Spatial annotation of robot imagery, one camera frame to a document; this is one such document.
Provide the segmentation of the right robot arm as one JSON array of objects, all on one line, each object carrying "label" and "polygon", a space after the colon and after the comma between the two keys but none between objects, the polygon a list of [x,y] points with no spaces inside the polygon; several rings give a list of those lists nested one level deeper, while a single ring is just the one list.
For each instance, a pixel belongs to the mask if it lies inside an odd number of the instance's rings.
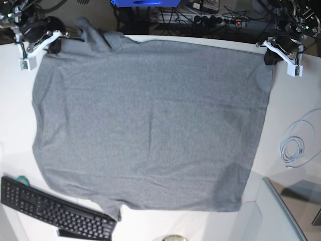
[{"label": "right robot arm", "polygon": [[21,70],[31,71],[37,66],[36,56],[43,50],[59,53],[61,39],[69,38],[64,23],[57,17],[47,16],[66,1],[43,9],[39,1],[1,1],[1,28],[10,29],[20,53]]}]

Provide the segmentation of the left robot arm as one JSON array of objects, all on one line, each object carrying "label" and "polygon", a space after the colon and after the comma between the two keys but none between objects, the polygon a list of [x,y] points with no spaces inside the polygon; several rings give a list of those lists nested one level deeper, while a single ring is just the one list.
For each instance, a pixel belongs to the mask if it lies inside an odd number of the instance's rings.
[{"label": "left robot arm", "polygon": [[287,74],[303,76],[303,54],[320,42],[320,1],[257,1],[270,16],[268,25],[275,28],[262,30],[257,47],[266,47],[264,62],[276,65],[287,63]]}]

